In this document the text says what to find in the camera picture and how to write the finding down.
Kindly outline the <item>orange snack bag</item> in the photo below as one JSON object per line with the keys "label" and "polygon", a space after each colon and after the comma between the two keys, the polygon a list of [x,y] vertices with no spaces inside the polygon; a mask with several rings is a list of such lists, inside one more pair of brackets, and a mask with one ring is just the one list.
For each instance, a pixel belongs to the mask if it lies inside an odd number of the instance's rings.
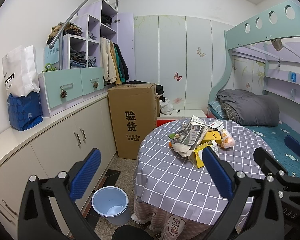
{"label": "orange snack bag", "polygon": [[231,148],[235,146],[235,140],[227,129],[222,129],[220,134],[222,141],[219,146],[221,148]]}

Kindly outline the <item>yellow cardboard box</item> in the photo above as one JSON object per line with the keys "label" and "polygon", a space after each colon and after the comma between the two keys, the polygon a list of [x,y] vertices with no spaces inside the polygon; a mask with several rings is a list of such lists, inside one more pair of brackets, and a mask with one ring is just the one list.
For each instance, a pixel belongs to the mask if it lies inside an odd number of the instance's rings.
{"label": "yellow cardboard box", "polygon": [[221,135],[218,131],[207,132],[203,140],[188,157],[188,160],[197,169],[204,167],[203,151],[205,148],[211,148],[218,155],[218,145],[222,142]]}

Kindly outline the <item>blue plastic trash bin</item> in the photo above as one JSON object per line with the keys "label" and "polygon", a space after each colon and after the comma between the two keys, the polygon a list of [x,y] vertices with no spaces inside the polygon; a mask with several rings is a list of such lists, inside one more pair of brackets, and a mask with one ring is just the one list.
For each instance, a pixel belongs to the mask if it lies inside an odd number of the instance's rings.
{"label": "blue plastic trash bin", "polygon": [[106,186],[97,190],[91,199],[93,209],[114,225],[125,225],[131,218],[129,199],[119,187]]}

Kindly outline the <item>grey folded blanket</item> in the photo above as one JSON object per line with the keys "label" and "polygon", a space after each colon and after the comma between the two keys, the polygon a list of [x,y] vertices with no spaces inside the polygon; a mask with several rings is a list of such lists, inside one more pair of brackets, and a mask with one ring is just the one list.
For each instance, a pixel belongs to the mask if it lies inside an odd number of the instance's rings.
{"label": "grey folded blanket", "polygon": [[268,95],[256,95],[242,89],[225,89],[217,100],[228,120],[241,126],[277,126],[280,110],[277,102]]}

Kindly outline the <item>beige low cabinet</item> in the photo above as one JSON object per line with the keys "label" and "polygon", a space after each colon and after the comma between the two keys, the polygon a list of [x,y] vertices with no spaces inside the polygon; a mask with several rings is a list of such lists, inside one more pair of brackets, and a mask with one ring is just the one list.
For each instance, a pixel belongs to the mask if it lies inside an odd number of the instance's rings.
{"label": "beige low cabinet", "polygon": [[31,175],[53,178],[68,172],[89,152],[101,151],[101,164],[76,205],[83,211],[116,153],[108,94],[82,102],[31,129],[0,134],[0,223],[13,239],[25,186]]}

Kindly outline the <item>pink checked under cloth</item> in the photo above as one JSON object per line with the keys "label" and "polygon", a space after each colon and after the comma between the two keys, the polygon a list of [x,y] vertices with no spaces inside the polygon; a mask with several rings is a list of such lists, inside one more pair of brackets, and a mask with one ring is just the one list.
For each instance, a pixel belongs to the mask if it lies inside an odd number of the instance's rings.
{"label": "pink checked under cloth", "polygon": [[150,230],[163,239],[202,239],[218,220],[228,200],[195,193],[189,201],[146,190],[134,194],[134,215],[139,224],[151,221]]}

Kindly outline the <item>grey checked tablecloth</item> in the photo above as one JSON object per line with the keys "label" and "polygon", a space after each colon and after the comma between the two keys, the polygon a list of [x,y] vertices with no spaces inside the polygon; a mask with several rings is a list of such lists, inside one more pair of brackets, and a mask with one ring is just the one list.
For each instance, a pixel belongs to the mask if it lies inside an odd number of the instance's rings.
{"label": "grey checked tablecloth", "polygon": [[[219,195],[206,168],[195,168],[169,146],[169,135],[187,122],[188,119],[164,124],[142,141],[135,195],[140,201],[179,217],[212,225],[228,201]],[[273,154],[270,146],[261,136],[233,121],[224,121],[223,125],[235,139],[235,146],[219,150],[219,158],[227,161],[235,171],[243,171],[250,178],[263,179],[264,174],[254,162],[253,153],[262,147]]]}

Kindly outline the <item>blue paper bag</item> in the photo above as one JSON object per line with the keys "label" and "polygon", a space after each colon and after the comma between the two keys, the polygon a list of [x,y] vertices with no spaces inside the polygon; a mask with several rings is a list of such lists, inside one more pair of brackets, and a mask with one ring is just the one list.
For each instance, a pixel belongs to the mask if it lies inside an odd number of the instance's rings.
{"label": "blue paper bag", "polygon": [[31,92],[22,97],[10,94],[7,98],[7,108],[10,125],[18,131],[33,128],[43,121],[39,93]]}

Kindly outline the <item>white plastic bag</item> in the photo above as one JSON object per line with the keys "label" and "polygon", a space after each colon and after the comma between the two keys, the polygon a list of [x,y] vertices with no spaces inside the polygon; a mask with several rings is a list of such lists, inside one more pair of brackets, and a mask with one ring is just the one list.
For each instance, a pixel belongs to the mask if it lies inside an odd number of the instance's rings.
{"label": "white plastic bag", "polygon": [[164,115],[171,115],[173,113],[173,105],[170,103],[168,98],[164,98],[164,100],[160,100],[160,113]]}

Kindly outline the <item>teal drawer unit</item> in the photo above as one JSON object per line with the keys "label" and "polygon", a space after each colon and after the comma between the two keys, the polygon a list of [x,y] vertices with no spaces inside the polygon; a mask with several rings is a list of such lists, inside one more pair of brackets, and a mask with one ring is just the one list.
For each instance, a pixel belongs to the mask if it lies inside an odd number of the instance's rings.
{"label": "teal drawer unit", "polygon": [[38,75],[43,116],[52,117],[105,92],[103,68],[74,68]]}

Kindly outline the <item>tall brown cardboard box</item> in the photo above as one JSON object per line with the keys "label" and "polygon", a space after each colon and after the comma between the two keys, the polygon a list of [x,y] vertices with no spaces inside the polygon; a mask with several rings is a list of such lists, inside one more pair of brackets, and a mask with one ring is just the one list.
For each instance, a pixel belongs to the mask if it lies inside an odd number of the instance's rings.
{"label": "tall brown cardboard box", "polygon": [[118,156],[135,160],[141,142],[157,127],[155,84],[115,86],[108,101]]}

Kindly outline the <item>white paper shopping bag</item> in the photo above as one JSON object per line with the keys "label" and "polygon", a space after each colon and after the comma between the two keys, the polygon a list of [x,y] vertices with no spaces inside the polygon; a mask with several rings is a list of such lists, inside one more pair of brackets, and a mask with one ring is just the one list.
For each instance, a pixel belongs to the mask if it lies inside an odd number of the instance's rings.
{"label": "white paper shopping bag", "polygon": [[39,93],[39,80],[36,68],[36,50],[33,45],[22,45],[2,58],[2,71],[7,96],[28,96]]}

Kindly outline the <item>hanging jackets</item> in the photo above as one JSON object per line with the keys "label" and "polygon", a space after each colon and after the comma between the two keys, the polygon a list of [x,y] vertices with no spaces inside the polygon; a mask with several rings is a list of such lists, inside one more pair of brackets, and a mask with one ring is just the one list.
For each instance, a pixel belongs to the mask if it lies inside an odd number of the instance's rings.
{"label": "hanging jackets", "polygon": [[104,81],[115,85],[127,82],[129,80],[128,67],[119,46],[111,40],[101,37],[100,53]]}

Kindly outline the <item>purple cubby shelf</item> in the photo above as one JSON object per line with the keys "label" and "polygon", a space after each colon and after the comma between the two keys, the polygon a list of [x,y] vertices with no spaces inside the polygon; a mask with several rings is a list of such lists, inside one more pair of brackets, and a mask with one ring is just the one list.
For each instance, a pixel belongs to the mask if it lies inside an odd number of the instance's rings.
{"label": "purple cubby shelf", "polygon": [[44,48],[44,68],[100,66],[100,38],[116,38],[117,10],[105,0],[82,7],[63,30],[63,43]]}

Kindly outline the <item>metal stair handrail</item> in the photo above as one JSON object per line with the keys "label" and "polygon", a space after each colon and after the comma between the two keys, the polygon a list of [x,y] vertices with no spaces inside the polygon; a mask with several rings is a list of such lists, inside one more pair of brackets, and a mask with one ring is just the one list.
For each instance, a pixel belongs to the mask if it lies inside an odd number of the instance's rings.
{"label": "metal stair handrail", "polygon": [[44,63],[57,70],[100,66],[100,37],[116,39],[119,0],[85,0],[51,30]]}

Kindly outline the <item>teal bunk bed frame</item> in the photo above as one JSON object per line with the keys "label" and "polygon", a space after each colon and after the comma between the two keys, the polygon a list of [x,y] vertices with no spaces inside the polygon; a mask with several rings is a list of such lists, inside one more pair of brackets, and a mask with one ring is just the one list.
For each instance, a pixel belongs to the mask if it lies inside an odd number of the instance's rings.
{"label": "teal bunk bed frame", "polygon": [[225,31],[225,71],[211,89],[209,100],[214,100],[230,79],[233,49],[293,37],[300,37],[300,6],[292,1],[273,6]]}

